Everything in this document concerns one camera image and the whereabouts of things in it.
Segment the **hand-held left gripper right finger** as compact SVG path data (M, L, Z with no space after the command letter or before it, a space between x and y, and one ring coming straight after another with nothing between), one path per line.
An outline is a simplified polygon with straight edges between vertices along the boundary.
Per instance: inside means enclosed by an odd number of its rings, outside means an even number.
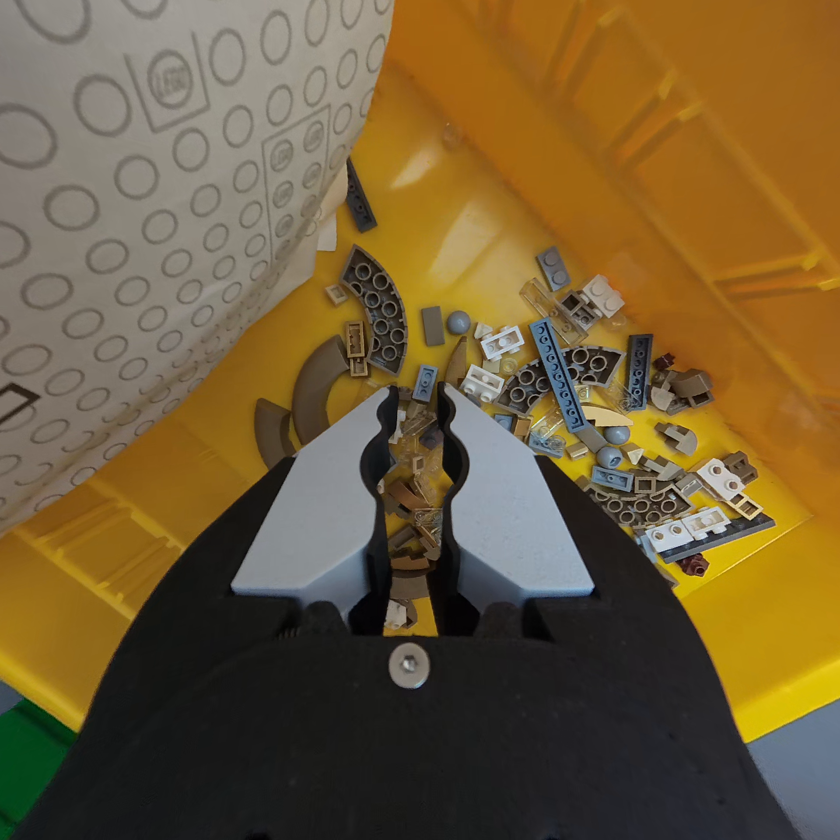
M546 458L447 383L437 422L452 481L428 579L438 634L473 634L494 604L590 596L594 582L540 468Z

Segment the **pile of small building bricks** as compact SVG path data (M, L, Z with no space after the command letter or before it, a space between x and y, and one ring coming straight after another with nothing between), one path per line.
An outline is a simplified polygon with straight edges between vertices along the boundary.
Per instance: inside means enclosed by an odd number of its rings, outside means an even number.
M333 336L301 368L292 396L292 408L285 409L259 400L255 409L255 435L267 466L291 457L289 425L293 424L299 442L310 443L329 426L327 403L336 379L345 372L361 373L369 366L397 373L406 357L407 328L403 299L393 278L383 265L358 245L353 245L342 270L339 285L329 292L340 303L347 295L357 298L366 321L353 322L348 338ZM536 322L534 335L539 357L525 364L508 380L476 366L465 371L463 394L479 405L500 401L515 419L528 421L530 411L541 398L553 394L563 420L573 434L583 434L593 446L606 451L596 426L611 421L592 422L585 414L575 387L581 369L573 364L578 353L592 360L592 346L561 350L550 320ZM593 487L583 481L584 492L604 508L607 515L625 528L643 534L643 542L664 562L676 563L684 572L704 574L705 561L697 559L704 551L751 537L775 526L775 521L752 501L741 496L741 515L729 518L717 506L690 512L688 489L671 485L665 476L650 479L650 487L639 496L635 486L639 476L614 467L597 467Z

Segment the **grey desk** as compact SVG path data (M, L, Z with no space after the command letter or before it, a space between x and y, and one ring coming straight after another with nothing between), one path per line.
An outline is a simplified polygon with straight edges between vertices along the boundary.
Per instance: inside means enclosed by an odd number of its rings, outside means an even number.
M1 683L2 715L22 699ZM838 700L752 741L749 750L803 838L838 838Z

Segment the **green building baseplate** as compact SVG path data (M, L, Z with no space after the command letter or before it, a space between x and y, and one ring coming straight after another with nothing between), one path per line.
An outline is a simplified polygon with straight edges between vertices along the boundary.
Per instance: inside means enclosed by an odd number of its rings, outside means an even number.
M1 716L1 838L24 820L54 777L77 733L22 699Z

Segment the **beige printed paper bag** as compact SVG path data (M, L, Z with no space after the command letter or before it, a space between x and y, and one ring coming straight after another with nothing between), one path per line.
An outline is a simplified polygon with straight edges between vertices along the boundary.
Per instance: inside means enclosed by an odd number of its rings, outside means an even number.
M2 532L312 275L394 5L2 2Z

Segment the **yellow plastic bin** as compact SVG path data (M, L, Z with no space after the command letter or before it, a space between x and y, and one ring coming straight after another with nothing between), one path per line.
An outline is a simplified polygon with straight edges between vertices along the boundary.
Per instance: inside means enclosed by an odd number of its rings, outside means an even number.
M2 682L79 728L130 620L264 472L257 398L290 406L354 242L406 306L400 374L445 367L421 310L526 333L557 245L626 305L590 339L714 381L698 458L744 447L775 528L675 574L746 739L838 698L838 2L393 2L312 275L171 413L2 532Z

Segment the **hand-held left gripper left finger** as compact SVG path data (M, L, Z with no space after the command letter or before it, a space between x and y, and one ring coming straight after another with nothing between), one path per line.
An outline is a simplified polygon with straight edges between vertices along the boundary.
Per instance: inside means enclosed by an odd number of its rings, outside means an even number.
M392 585L384 503L396 386L382 387L295 458L232 581L237 595L332 603L353 633L381 636Z

